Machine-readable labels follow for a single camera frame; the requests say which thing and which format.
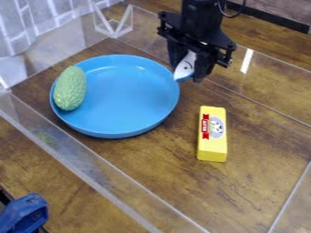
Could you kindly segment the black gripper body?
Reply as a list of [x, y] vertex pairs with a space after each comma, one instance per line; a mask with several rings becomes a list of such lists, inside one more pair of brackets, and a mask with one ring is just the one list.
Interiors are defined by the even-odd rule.
[[167, 11], [158, 13], [158, 34], [167, 41], [187, 45], [198, 53], [207, 54], [216, 50], [216, 64], [228, 67], [236, 43], [222, 30], [224, 3], [226, 0], [183, 0], [179, 14]]

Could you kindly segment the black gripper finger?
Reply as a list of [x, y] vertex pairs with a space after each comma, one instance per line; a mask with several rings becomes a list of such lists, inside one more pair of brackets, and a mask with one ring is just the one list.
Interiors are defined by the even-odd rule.
[[194, 82], [199, 83], [211, 73], [218, 61], [218, 51], [211, 50], [207, 54], [196, 53]]
[[168, 54], [170, 65], [172, 69], [176, 69], [178, 64], [183, 61], [183, 58], [188, 54], [188, 47], [172, 40], [168, 41]]

